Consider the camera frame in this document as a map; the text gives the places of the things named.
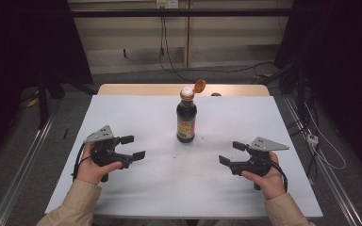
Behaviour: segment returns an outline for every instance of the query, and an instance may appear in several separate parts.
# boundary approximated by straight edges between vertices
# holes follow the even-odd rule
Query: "white cable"
[[[317,126],[316,122],[313,119],[313,115],[310,112],[310,109],[308,108],[307,104],[304,103],[304,106],[307,108],[308,114],[310,115],[311,120],[313,121],[314,126],[316,126],[316,129],[319,131],[320,135],[331,145],[331,147],[334,148],[334,150],[337,152],[337,154],[339,155],[339,157],[342,159],[343,161],[343,167],[339,168],[336,167],[334,165],[332,165],[331,163],[329,163],[324,157],[322,157],[317,151],[316,148],[314,148],[313,144],[311,144],[311,146],[313,147],[313,151],[319,156],[319,159],[321,159],[323,162],[325,162],[328,166],[330,166],[331,168],[334,168],[336,170],[343,170],[346,168],[346,161],[343,158],[342,154],[340,154],[340,152],[337,150],[337,148],[325,137],[325,135],[320,131],[319,127]]]

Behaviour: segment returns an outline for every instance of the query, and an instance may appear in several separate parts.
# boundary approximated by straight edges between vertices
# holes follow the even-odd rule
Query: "beige jacket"
[[[43,217],[37,225],[92,225],[93,209],[101,194],[101,187],[74,180],[63,204]],[[307,222],[289,194],[265,201],[273,226],[314,226]]]

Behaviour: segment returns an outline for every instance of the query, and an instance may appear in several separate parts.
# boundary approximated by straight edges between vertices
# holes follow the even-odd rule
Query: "bottle label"
[[[177,133],[181,138],[188,139],[195,135],[195,119],[192,121],[182,121],[177,117]]]

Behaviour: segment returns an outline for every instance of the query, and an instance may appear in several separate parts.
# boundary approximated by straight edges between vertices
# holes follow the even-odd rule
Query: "gray carpet floor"
[[[216,67],[210,70],[239,70],[246,67]],[[233,73],[217,73],[208,71],[182,72],[182,76],[189,79],[204,78],[208,84],[251,84],[254,82],[254,74],[273,73],[276,69],[271,65],[258,66],[254,70],[243,70]],[[163,71],[102,74],[94,76],[95,85],[89,85],[92,89],[98,89],[105,83],[188,83],[175,73]],[[73,88],[63,85],[66,95],[62,100],[48,98],[50,112],[57,112],[49,133],[41,145],[41,149],[33,162],[31,171],[26,175],[23,188],[16,197],[11,213],[6,220],[6,225],[35,225],[49,203],[50,197],[55,189],[56,181],[67,161],[68,154],[73,147],[78,130],[91,102],[91,96]],[[268,85],[271,96],[274,97],[285,125],[295,120],[292,118],[286,96],[294,98],[293,94],[283,95],[280,93],[277,82]],[[33,89],[24,92],[26,96]],[[331,143],[337,147],[346,161],[345,169],[334,169],[340,183],[352,199],[358,215],[362,219],[362,162],[358,160],[348,140],[344,139],[338,132],[336,126],[321,107],[321,100],[316,102],[319,115],[319,126],[322,133]],[[8,135],[2,140],[0,147],[0,201],[6,194],[11,181],[16,176],[34,137],[37,135],[40,112],[38,105],[25,107],[25,103],[19,106],[14,117]],[[297,131],[296,126],[288,129],[290,133]],[[307,168],[311,153],[307,148],[301,134],[291,136],[295,149]],[[341,166],[342,161],[334,149],[320,137],[321,149],[328,162]],[[311,170],[309,177],[315,177],[315,168]],[[324,214],[323,218],[313,218],[311,221],[316,225],[350,225],[341,210],[341,204],[335,198],[321,170],[317,170],[316,183],[312,186],[315,195]],[[97,218],[100,225],[111,225],[111,219]],[[252,225],[270,225],[267,219],[251,220]]]

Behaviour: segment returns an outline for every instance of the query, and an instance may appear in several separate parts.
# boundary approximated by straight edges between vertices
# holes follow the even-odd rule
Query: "hand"
[[[270,152],[270,159],[271,161],[278,163],[278,157],[273,152]],[[274,167],[271,167],[270,171],[263,177],[250,171],[243,171],[242,176],[258,184],[261,187],[266,200],[274,199],[286,193],[282,175]]]
[[[77,179],[98,185],[105,174],[121,168],[123,164],[122,162],[114,162],[104,167],[99,167],[91,159],[93,145],[93,143],[87,143],[84,147],[81,159],[85,160],[78,167]]]

